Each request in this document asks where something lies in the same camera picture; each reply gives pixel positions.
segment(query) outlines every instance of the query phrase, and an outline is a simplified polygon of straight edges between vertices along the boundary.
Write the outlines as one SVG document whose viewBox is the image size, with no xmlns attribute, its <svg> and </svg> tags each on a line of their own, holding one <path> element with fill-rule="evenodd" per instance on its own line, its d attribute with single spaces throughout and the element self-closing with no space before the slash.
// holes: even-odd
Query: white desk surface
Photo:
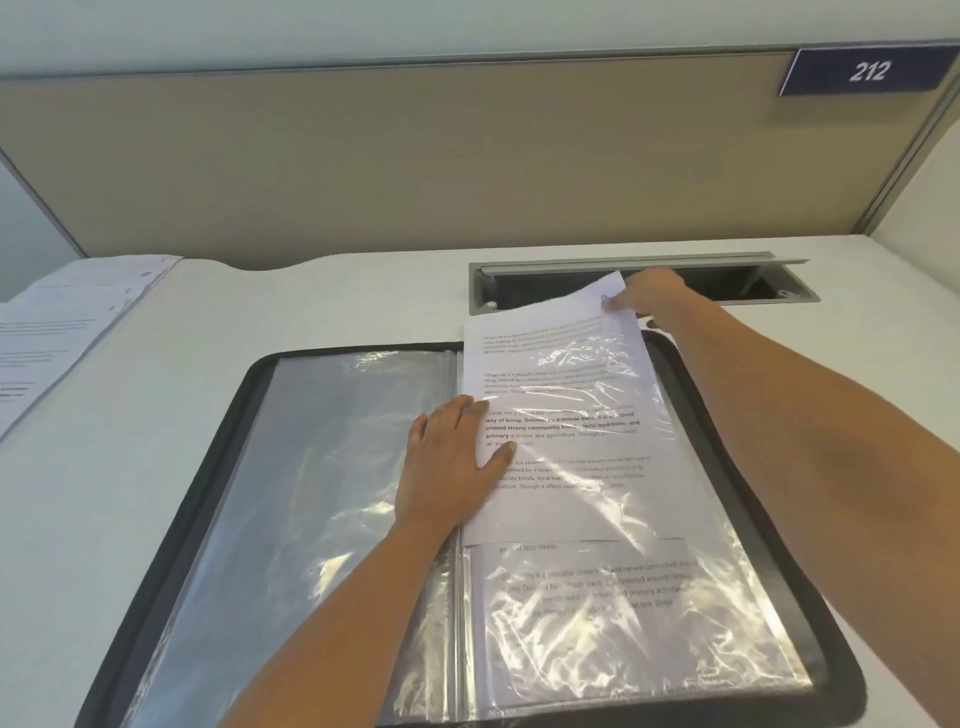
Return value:
<svg viewBox="0 0 960 728">
<path fill-rule="evenodd" d="M 960 446 L 960 299 L 863 236 L 184 260 L 0 441 L 0 716 L 73 725 L 246 371 L 296 349 L 459 341 L 470 262 L 771 251 L 820 303 L 731 306 Z M 932 721 L 853 631 L 860 725 Z"/>
</svg>

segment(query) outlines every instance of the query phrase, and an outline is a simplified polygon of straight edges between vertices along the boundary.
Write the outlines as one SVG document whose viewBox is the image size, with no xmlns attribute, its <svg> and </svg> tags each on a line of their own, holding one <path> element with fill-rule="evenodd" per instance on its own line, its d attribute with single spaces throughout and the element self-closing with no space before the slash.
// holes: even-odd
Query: white wall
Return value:
<svg viewBox="0 0 960 728">
<path fill-rule="evenodd" d="M 950 36 L 957 0 L 3 0 L 0 75 Z"/>
<path fill-rule="evenodd" d="M 0 302 L 78 258 L 20 183 L 0 164 Z"/>
<path fill-rule="evenodd" d="M 960 122 L 934 147 L 873 238 L 960 294 Z"/>
</svg>

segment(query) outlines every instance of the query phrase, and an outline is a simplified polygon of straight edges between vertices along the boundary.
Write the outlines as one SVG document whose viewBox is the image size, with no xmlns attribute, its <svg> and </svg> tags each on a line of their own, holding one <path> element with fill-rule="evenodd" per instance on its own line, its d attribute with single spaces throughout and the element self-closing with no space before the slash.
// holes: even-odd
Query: blue sign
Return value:
<svg viewBox="0 0 960 728">
<path fill-rule="evenodd" d="M 780 96 L 932 91 L 956 60 L 960 44 L 801 48 Z"/>
</svg>

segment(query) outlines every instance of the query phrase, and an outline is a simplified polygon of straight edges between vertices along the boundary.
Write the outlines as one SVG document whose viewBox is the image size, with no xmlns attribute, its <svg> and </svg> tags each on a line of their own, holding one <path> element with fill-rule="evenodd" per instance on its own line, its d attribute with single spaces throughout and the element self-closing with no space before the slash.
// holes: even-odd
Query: left hand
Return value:
<svg viewBox="0 0 960 728">
<path fill-rule="evenodd" d="M 446 537 L 483 505 L 516 452 L 516 443 L 504 443 L 477 468 L 477 431 L 489 407 L 461 395 L 414 420 L 396 489 L 397 526 L 426 526 Z"/>
</svg>

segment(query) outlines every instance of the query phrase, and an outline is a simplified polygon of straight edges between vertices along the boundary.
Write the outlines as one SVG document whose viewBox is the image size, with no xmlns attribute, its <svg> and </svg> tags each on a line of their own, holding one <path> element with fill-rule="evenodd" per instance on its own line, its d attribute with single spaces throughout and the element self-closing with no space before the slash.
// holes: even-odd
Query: number 212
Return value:
<svg viewBox="0 0 960 728">
<path fill-rule="evenodd" d="M 886 72 L 893 65 L 892 61 L 862 61 L 856 65 L 856 73 L 850 76 L 851 81 L 883 81 Z"/>
</svg>

